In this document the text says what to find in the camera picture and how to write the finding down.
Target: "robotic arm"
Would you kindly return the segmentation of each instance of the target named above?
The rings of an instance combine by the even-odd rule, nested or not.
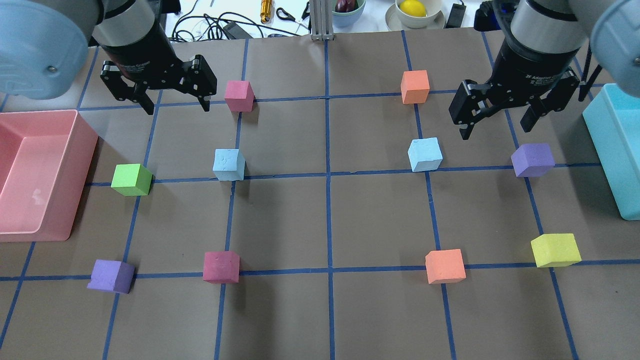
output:
[[[639,0],[493,0],[492,5],[505,39],[491,78],[484,84],[462,81],[449,106],[462,139],[503,109],[529,106],[520,121],[525,132],[550,111],[564,110],[580,84],[569,64],[586,34],[601,66],[622,90],[640,97]]]
[[[176,57],[147,0],[0,0],[0,19],[2,92],[32,99],[64,94],[93,35],[111,58],[100,78],[117,100],[139,103],[151,115],[146,91],[173,88],[209,111],[216,76],[202,55]]]

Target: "pink bin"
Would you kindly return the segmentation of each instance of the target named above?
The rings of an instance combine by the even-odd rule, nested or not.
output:
[[[97,140],[76,110],[0,113],[0,242],[69,238]]]

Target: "cube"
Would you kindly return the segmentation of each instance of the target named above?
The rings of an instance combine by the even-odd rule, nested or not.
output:
[[[213,173],[220,181],[244,180],[244,156],[238,149],[216,149]]]
[[[249,81],[230,80],[225,91],[225,101],[231,111],[252,111],[255,96]]]
[[[544,234],[531,240],[533,257],[539,268],[569,266],[582,261],[573,234]]]
[[[128,294],[134,266],[122,261],[96,260],[87,289]]]
[[[413,172],[435,170],[442,162],[442,151],[440,151],[438,138],[411,141],[408,154]]]
[[[211,284],[237,283],[240,277],[240,257],[233,251],[213,251],[204,254],[202,280]]]
[[[120,164],[116,166],[111,180],[111,188],[125,196],[149,194],[153,174],[140,164]]]
[[[429,95],[427,70],[405,71],[400,82],[403,104],[422,104]]]
[[[517,177],[538,177],[556,165],[551,147],[547,143],[523,144],[511,155]]]
[[[460,282],[467,278],[460,249],[434,250],[424,259],[430,284]]]

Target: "yellow cube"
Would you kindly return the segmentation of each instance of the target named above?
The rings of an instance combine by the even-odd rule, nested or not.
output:
[[[544,234],[531,240],[533,257],[539,268],[569,266],[582,261],[573,234]]]

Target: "yellow lemon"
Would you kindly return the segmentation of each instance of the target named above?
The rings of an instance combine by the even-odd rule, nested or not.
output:
[[[415,17],[427,16],[427,9],[425,9],[424,5],[418,0],[404,0],[400,4],[400,10],[407,15]]]

